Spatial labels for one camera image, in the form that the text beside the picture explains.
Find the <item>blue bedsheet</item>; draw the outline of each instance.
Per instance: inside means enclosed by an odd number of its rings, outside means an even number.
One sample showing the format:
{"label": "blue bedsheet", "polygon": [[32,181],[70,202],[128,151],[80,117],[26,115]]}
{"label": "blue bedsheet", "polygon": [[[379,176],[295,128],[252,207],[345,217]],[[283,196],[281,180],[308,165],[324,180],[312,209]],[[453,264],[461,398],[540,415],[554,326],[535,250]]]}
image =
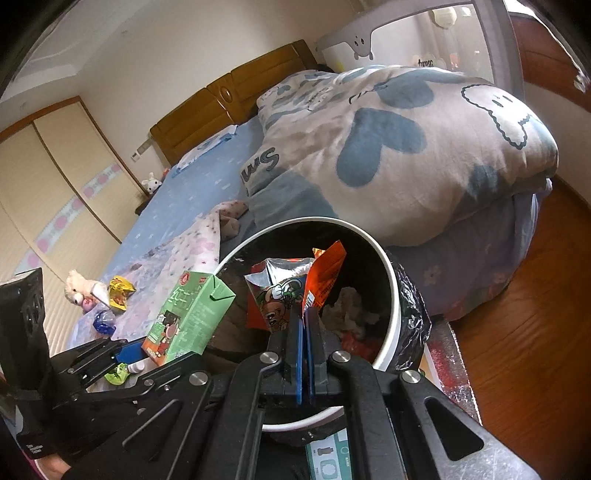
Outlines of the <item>blue bedsheet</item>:
{"label": "blue bedsheet", "polygon": [[173,177],[169,175],[141,213],[105,269],[106,281],[151,248],[189,228],[197,215],[220,202],[246,198],[239,168],[262,144],[262,127],[252,118],[229,141],[210,150]]}
{"label": "blue bedsheet", "polygon": [[[216,204],[245,199],[239,168],[262,144],[258,118],[241,125],[236,136],[207,152],[176,177],[167,177],[108,265],[102,280],[123,271],[148,250],[181,234],[195,217]],[[497,200],[417,247],[384,245],[406,268],[431,314],[453,320],[499,294],[525,257],[541,200],[521,193]],[[260,228],[247,212],[236,238],[222,243],[220,257]]]}

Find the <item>wardrobe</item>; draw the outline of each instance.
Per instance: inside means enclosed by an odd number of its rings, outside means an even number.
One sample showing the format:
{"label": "wardrobe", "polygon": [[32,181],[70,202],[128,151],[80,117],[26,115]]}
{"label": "wardrobe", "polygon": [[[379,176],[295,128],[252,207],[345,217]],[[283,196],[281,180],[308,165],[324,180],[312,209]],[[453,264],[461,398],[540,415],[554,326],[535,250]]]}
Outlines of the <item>wardrobe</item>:
{"label": "wardrobe", "polygon": [[99,278],[145,194],[79,98],[15,124],[0,140],[0,281],[43,269],[54,355],[82,315],[64,297],[68,272]]}

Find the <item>green box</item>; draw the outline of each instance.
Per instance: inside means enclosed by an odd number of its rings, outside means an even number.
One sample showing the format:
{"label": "green box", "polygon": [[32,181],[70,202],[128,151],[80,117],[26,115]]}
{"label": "green box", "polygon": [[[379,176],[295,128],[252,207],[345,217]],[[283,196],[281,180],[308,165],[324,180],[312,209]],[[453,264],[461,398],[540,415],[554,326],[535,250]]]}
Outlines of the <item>green box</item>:
{"label": "green box", "polygon": [[203,353],[236,294],[215,275],[186,271],[164,302],[142,349],[157,365]]}
{"label": "green box", "polygon": [[347,429],[306,445],[311,480],[352,480]]}

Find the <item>wooden headboard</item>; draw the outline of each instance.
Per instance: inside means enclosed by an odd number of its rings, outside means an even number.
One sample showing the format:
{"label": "wooden headboard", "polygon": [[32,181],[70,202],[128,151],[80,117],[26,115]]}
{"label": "wooden headboard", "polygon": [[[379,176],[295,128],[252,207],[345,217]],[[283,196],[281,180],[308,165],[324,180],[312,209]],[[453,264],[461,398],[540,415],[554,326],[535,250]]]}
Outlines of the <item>wooden headboard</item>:
{"label": "wooden headboard", "polygon": [[256,100],[288,75],[318,64],[304,40],[251,60],[185,100],[150,129],[167,160],[175,165],[186,152],[228,125],[256,115]]}

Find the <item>plush toy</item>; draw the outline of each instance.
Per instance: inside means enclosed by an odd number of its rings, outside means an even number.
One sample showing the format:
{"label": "plush toy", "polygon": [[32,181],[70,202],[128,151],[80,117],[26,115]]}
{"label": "plush toy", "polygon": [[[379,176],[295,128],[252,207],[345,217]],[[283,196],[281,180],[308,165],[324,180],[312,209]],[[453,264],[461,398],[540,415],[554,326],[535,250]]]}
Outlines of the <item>plush toy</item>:
{"label": "plush toy", "polygon": [[148,180],[142,180],[142,185],[146,187],[146,190],[150,195],[153,195],[154,192],[162,185],[162,182],[154,178],[154,172],[150,172]]}
{"label": "plush toy", "polygon": [[89,312],[96,305],[97,300],[109,303],[107,286],[97,280],[87,280],[76,270],[70,270],[64,287],[64,295],[69,302],[82,307]]}

